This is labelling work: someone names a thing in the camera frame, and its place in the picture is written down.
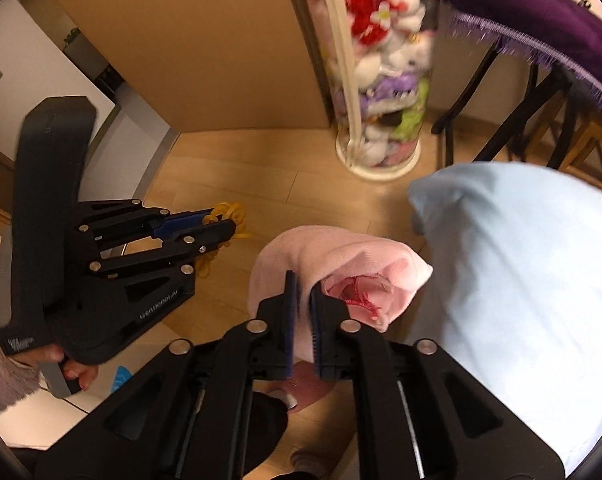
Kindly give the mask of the person's left hand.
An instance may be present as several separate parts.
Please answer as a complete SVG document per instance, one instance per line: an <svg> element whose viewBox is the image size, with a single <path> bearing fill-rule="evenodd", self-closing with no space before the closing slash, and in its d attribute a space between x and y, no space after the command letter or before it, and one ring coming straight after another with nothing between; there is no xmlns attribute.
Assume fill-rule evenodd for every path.
<svg viewBox="0 0 602 480"><path fill-rule="evenodd" d="M58 344L48 344L45 347L21 352L12 356L11 359L28 366L37 366L40 363L61 363L64 378L77 380L82 390L87 390L95 382L99 373L98 366L67 360L63 349Z"/></svg>

